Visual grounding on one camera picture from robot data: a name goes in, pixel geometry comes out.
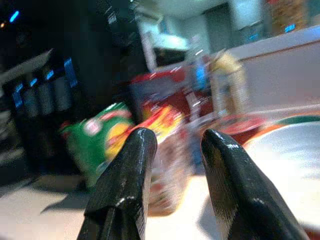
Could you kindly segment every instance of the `ceiling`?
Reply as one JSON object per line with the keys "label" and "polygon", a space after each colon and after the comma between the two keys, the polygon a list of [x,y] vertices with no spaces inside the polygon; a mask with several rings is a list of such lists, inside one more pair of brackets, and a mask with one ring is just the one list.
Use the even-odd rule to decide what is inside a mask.
{"label": "ceiling", "polygon": [[198,16],[205,10],[225,3],[227,0],[144,0],[149,6],[164,14],[178,19],[188,19]]}

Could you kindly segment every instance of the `snack bag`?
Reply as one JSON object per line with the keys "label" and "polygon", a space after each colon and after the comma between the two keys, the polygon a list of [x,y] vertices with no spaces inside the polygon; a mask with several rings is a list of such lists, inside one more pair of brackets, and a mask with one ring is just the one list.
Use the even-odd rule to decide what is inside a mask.
{"label": "snack bag", "polygon": [[67,146],[88,188],[115,158],[125,143],[125,134],[134,127],[124,103],[114,103],[91,119],[62,129]]}

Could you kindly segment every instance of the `wall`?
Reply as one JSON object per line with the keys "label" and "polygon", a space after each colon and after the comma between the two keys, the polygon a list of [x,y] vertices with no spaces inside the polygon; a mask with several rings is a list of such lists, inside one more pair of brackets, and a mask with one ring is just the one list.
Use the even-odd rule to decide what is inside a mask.
{"label": "wall", "polygon": [[307,7],[308,7],[308,15],[311,18],[320,14],[320,1],[319,0],[308,0]]}
{"label": "wall", "polygon": [[165,16],[164,22],[170,35],[184,36],[184,21],[174,16]]}
{"label": "wall", "polygon": [[195,35],[200,35],[200,44],[203,52],[205,54],[211,53],[207,22],[204,14],[184,20],[183,31],[184,37],[187,39],[191,39]]}
{"label": "wall", "polygon": [[235,29],[262,20],[262,0],[229,0],[229,3]]}
{"label": "wall", "polygon": [[159,26],[156,20],[147,17],[140,17],[138,20],[139,30],[142,34],[147,32],[152,32],[155,34],[159,34]]}
{"label": "wall", "polygon": [[222,49],[232,48],[233,29],[228,4],[223,4],[207,11],[205,14],[208,39],[211,52],[216,53]]}

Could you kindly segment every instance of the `white countertop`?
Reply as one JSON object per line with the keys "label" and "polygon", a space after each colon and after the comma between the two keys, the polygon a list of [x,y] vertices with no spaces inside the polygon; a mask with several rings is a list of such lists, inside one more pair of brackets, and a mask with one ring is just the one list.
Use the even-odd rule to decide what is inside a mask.
{"label": "white countertop", "polygon": [[[1,240],[75,240],[84,220],[87,193],[20,188],[0,198]],[[193,176],[179,208],[148,217],[145,240],[218,240],[205,176]]]}

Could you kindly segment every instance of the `white bowl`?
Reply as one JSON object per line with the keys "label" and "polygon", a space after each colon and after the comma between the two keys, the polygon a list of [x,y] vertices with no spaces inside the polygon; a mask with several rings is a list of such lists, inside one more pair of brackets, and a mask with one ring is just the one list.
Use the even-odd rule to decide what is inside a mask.
{"label": "white bowl", "polygon": [[320,232],[320,122],[278,128],[253,139],[245,149],[299,223]]}

